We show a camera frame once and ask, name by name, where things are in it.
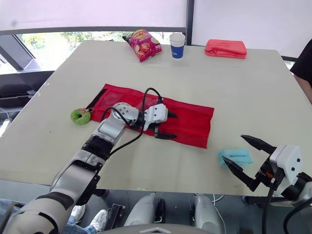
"jeans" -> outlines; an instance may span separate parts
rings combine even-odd
[[[0,223],[2,222],[6,211],[9,209],[10,205],[14,203],[14,201],[0,199]],[[13,213],[19,211],[18,207],[14,207]],[[63,234],[95,234],[97,233],[96,229],[89,225],[86,228],[82,228],[74,223],[74,217],[70,216],[65,228],[63,229]]]

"green donut toy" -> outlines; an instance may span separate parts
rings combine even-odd
[[[86,124],[91,119],[91,114],[84,109],[75,109],[70,114],[70,119],[77,125]]]

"red folded towel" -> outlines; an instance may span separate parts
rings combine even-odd
[[[206,44],[205,54],[209,56],[245,59],[247,50],[240,40],[211,39]]]

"black cable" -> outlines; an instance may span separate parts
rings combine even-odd
[[[265,202],[264,211],[262,214],[262,234],[267,233],[267,217],[268,217],[269,205],[272,200],[273,193],[274,193],[274,189],[270,188],[268,196],[267,196],[267,200]]]
[[[309,200],[305,201],[300,206],[297,206],[296,208],[294,208],[292,211],[290,211],[288,213],[288,215],[286,216],[286,218],[284,219],[284,222],[283,222],[283,228],[284,228],[284,232],[286,234],[289,234],[287,226],[288,226],[288,222],[289,222],[290,218],[293,217],[296,213],[298,213],[302,209],[304,209],[305,207],[309,206],[311,203],[312,203],[312,198],[310,198]]]
[[[103,113],[103,115],[102,115],[102,118],[101,118],[101,121],[103,121],[103,119],[104,119],[106,113],[107,113],[109,110],[116,111],[116,112],[118,113],[118,115],[122,118],[122,120],[130,127],[130,124],[129,124],[128,121],[125,119],[125,117],[124,117],[116,108],[114,108],[114,107],[108,107],[108,108],[104,111],[104,113]]]
[[[144,95],[143,95],[143,99],[142,99],[142,111],[145,110],[145,99],[146,99],[146,95],[147,95],[148,91],[150,91],[150,90],[153,90],[153,91],[158,95],[158,102],[161,102],[161,101],[162,101],[162,97],[161,97],[161,95],[159,94],[159,92],[158,92],[156,89],[154,89],[154,88],[148,88],[148,89],[145,91]],[[123,147],[125,147],[125,146],[127,146],[127,145],[133,143],[133,142],[136,141],[137,139],[139,139],[139,138],[142,136],[142,134],[143,134],[144,125],[145,125],[145,120],[143,119],[142,124],[141,124],[141,131],[140,131],[139,135],[137,135],[135,138],[133,138],[132,140],[128,141],[127,143],[124,143],[123,145],[119,146],[117,149],[113,150],[113,151],[110,153],[110,156],[111,156],[112,154],[116,153],[118,150],[122,149]]]

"blue paper cup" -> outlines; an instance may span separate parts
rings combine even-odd
[[[177,47],[171,44],[172,57],[174,57],[175,59],[180,59],[183,57],[183,50],[184,50],[184,45]]]
[[[180,59],[183,57],[185,36],[181,33],[173,33],[170,35],[170,44],[172,57]]]

